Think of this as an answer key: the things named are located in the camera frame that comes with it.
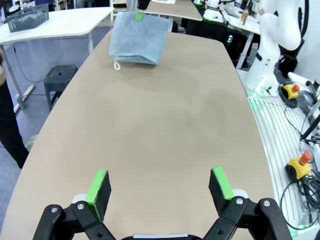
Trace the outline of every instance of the blue towel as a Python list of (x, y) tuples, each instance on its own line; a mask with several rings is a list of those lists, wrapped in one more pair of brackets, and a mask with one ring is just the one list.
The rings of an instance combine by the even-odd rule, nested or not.
[(118, 12), (114, 21), (109, 54), (116, 62), (158, 65), (163, 53), (169, 20), (143, 15), (135, 20), (134, 12)]

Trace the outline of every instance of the floor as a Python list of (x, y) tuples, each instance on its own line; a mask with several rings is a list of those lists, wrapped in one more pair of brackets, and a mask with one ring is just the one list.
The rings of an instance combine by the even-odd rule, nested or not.
[[(93, 30), (94, 47), (110, 29), (108, 24), (101, 24)], [(43, 80), (49, 70), (56, 65), (74, 64), (79, 68), (89, 55), (86, 36), (19, 42), (14, 46), (24, 75), (33, 82)], [(6, 54), (21, 91), (24, 93), (32, 83), (23, 76), (12, 45), (6, 48)], [(11, 96), (13, 96), (13, 103), (16, 103), (17, 101), (14, 99), (16, 92), (11, 81), (7, 82)], [(46, 97), (42, 95), (45, 93), (43, 83), (33, 84), (35, 84), (35, 89), (25, 101), (27, 108), (20, 111), (16, 118), (23, 139), (38, 134), (49, 115)], [(20, 169), (16, 162), (4, 148), (0, 147), (0, 232), (19, 174)]]

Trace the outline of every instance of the screw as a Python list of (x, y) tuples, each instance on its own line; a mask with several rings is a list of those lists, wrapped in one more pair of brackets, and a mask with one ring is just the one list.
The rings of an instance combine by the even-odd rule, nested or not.
[(236, 202), (236, 204), (243, 204), (244, 203), (244, 201), (241, 198), (237, 198), (235, 202)]
[(266, 207), (269, 207), (269, 206), (270, 206), (270, 202), (269, 202), (268, 200), (265, 200), (265, 201), (263, 202), (263, 205), (265, 205)]
[(84, 207), (85, 206), (83, 204), (79, 204), (78, 206), (76, 206), (76, 208), (79, 209), (79, 210), (84, 209)]

